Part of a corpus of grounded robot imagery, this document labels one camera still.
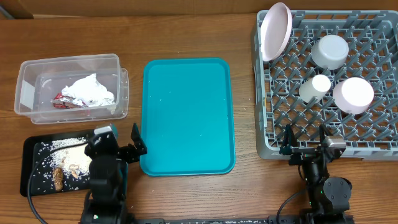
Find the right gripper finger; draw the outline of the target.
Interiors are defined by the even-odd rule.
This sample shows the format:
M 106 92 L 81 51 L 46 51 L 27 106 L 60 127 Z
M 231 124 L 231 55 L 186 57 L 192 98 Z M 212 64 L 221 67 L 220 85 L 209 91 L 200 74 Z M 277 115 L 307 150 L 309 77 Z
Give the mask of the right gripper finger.
M 291 147 L 297 147 L 297 146 L 298 146 L 298 141 L 297 138 L 295 137 L 292 126 L 290 124 L 287 124 L 285 126 L 284 139 L 282 141 L 281 149 L 290 149 Z
M 332 136 L 333 134 L 331 131 L 326 127 L 325 124 L 319 125 L 319 136 L 320 136 L 320 143 L 323 143 L 327 136 Z

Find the white paper cup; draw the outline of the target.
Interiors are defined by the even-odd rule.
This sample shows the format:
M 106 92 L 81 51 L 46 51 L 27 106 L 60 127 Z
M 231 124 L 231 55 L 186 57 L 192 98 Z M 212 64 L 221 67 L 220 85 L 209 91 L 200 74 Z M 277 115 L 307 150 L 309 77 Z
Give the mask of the white paper cup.
M 331 81 L 325 75 L 315 75 L 303 83 L 299 88 L 299 96 L 304 102 L 309 103 L 315 97 L 318 103 L 331 88 Z

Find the white napkin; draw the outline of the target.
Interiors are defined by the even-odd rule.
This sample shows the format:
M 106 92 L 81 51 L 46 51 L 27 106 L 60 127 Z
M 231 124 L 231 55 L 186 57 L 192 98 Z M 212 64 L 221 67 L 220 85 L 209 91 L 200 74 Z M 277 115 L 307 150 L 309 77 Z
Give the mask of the white napkin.
M 97 80 L 95 73 L 66 86 L 61 94 L 73 98 L 79 106 L 109 106 L 115 103 L 114 94 Z

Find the red foil snack wrapper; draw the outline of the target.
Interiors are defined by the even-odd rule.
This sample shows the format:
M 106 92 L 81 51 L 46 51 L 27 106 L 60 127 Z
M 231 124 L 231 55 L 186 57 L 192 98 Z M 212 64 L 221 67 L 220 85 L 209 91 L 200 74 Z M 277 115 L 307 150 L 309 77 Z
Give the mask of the red foil snack wrapper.
M 86 104 L 80 99 L 65 96 L 61 93 L 57 94 L 54 99 L 50 100 L 50 102 L 53 104 L 54 108 L 58 109 L 83 108 L 86 106 Z

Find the grey shallow bowl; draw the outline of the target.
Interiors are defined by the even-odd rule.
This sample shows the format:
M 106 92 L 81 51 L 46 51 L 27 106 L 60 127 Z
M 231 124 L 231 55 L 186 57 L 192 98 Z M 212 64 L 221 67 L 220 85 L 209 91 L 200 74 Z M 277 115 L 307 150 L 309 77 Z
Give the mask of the grey shallow bowl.
M 342 67 L 348 53 L 347 41 L 338 35 L 322 37 L 311 49 L 313 62 L 321 68 L 329 68 L 330 70 Z

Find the large white dinner plate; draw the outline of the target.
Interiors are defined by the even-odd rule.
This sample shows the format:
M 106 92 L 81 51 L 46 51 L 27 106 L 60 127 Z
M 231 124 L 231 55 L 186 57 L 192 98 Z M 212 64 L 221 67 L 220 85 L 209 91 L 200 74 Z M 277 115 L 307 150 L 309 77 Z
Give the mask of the large white dinner plate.
M 292 31 L 292 13 L 282 2 L 274 4 L 266 13 L 261 27 L 261 53 L 264 62 L 281 55 Z

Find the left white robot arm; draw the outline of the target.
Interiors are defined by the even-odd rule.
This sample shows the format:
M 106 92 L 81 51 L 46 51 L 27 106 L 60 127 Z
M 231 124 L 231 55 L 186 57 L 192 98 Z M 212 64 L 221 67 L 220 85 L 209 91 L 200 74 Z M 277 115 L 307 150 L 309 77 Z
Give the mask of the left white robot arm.
M 147 154 L 147 147 L 138 127 L 133 125 L 132 144 L 119 146 L 118 132 L 113 124 L 97 128 L 88 140 L 85 154 L 89 165 L 89 189 L 86 194 L 81 223 L 136 223 L 126 206 L 129 164 Z

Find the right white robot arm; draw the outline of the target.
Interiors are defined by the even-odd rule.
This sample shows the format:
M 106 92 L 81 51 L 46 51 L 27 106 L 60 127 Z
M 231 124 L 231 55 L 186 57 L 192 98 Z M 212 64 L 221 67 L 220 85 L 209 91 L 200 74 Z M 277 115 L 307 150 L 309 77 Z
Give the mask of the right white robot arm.
M 285 127 L 279 153 L 290 157 L 290 166 L 298 167 L 305 188 L 283 202 L 277 211 L 277 223 L 282 221 L 280 214 L 286 204 L 304 193 L 308 195 L 310 207 L 301 210 L 292 223 L 354 222 L 352 217 L 345 215 L 350 208 L 352 183 L 346 178 L 330 176 L 327 169 L 327 164 L 339 159 L 345 151 L 345 140 L 332 135 L 324 124 L 319 125 L 318 129 L 320 142 L 317 147 L 300 148 L 291 125 Z

